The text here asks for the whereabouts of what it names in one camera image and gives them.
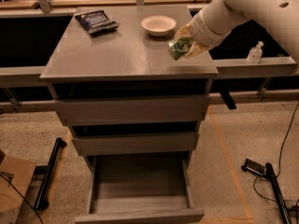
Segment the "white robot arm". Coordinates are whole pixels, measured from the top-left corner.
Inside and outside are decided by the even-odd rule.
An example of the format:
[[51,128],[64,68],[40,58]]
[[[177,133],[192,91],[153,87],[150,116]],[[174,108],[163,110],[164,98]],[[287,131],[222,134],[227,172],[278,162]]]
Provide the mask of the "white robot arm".
[[299,0],[212,0],[175,34],[190,37],[186,59],[217,47],[231,31],[256,21],[299,63]]

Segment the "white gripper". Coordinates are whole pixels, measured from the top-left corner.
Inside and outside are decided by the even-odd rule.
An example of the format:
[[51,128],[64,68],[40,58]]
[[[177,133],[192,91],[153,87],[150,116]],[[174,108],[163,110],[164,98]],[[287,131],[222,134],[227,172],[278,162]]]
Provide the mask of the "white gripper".
[[208,49],[217,47],[232,31],[232,10],[224,10],[220,14],[209,13],[201,9],[192,20],[178,29],[175,39],[193,37],[189,51],[183,55],[190,59]]

